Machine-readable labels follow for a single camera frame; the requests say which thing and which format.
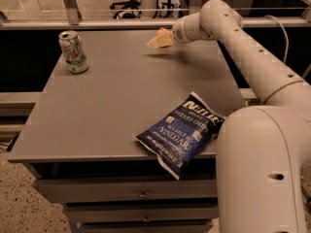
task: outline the blue chip bag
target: blue chip bag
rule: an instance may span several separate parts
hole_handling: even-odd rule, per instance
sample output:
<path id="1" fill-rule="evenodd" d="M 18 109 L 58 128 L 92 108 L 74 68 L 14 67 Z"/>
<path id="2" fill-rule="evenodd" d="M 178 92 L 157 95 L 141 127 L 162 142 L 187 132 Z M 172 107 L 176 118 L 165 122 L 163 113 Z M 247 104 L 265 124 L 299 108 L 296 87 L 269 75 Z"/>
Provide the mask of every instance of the blue chip bag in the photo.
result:
<path id="1" fill-rule="evenodd" d="M 182 105 L 136 139 L 178 180 L 182 168 L 218 135 L 224 120 L 192 92 Z"/>

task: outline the silver can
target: silver can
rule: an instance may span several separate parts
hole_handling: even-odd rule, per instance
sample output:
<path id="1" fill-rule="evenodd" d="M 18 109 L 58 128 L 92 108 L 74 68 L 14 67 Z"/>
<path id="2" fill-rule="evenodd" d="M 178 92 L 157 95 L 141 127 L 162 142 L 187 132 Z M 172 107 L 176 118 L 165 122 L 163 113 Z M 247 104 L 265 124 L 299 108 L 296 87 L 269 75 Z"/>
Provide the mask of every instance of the silver can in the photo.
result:
<path id="1" fill-rule="evenodd" d="M 72 30 L 64 31 L 59 34 L 58 38 L 70 72 L 77 74 L 87 70 L 86 54 L 78 33 Z"/>

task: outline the drawer handle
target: drawer handle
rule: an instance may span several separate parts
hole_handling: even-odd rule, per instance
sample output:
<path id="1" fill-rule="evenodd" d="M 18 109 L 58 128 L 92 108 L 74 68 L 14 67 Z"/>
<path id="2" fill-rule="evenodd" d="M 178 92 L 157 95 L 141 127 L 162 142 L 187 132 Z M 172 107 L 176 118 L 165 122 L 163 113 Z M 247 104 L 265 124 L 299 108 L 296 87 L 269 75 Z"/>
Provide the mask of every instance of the drawer handle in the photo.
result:
<path id="1" fill-rule="evenodd" d="M 146 214 L 143 221 L 144 222 L 151 222 L 152 220 L 148 217 L 148 214 Z"/>
<path id="2" fill-rule="evenodd" d="M 142 193 L 139 194 L 140 199 L 148 199 L 148 195 L 146 194 L 145 189 L 142 189 Z"/>

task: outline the white robotic arm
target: white robotic arm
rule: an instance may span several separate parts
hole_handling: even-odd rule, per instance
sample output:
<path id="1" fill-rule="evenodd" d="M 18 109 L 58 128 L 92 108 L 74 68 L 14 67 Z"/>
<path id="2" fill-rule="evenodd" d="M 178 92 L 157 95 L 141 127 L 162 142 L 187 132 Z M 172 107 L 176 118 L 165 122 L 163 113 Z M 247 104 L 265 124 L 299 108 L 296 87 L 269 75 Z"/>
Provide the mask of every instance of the white robotic arm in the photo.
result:
<path id="1" fill-rule="evenodd" d="M 173 26 L 179 43 L 220 41 L 262 103 L 233 113 L 219 134 L 221 232 L 306 232 L 300 169 L 311 163 L 311 87 L 241 24 L 225 2 L 211 0 Z"/>

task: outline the office chair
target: office chair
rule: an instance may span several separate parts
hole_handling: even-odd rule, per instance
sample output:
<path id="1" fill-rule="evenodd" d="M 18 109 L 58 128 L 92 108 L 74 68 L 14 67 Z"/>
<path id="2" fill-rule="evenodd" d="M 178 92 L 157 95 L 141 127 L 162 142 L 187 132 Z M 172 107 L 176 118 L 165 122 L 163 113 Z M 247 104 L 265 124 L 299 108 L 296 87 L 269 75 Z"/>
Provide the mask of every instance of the office chair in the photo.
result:
<path id="1" fill-rule="evenodd" d="M 120 11 L 116 12 L 114 15 L 114 18 L 120 17 L 120 13 L 122 13 L 124 10 L 127 9 L 132 9 L 132 10 L 139 10 L 138 6 L 141 3 L 137 0 L 129 0 L 129 1 L 124 1 L 124 2 L 116 2 L 112 3 L 110 6 L 111 10 L 114 10 L 117 5 L 123 5 Z M 125 13 L 122 18 L 137 18 L 139 17 L 140 13 L 138 12 L 138 15 L 135 15 L 133 12 Z"/>

